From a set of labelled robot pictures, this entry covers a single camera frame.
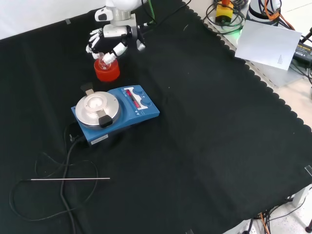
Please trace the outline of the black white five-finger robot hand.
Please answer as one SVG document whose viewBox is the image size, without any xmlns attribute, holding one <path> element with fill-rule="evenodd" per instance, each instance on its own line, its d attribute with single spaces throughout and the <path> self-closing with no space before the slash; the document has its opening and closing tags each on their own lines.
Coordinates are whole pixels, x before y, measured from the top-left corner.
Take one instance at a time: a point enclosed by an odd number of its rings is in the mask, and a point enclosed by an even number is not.
<svg viewBox="0 0 312 234">
<path fill-rule="evenodd" d="M 127 39 L 132 37 L 132 31 L 128 26 L 114 26 L 107 24 L 99 29 L 95 29 L 89 33 L 90 38 L 86 45 L 86 52 L 92 54 L 94 59 L 99 59 L 104 62 L 105 65 L 110 65 L 119 56 L 121 56 L 128 49 Z M 100 52 L 95 51 L 95 46 L 101 39 L 118 39 L 119 42 L 110 52 L 104 54 L 100 58 Z"/>
</svg>

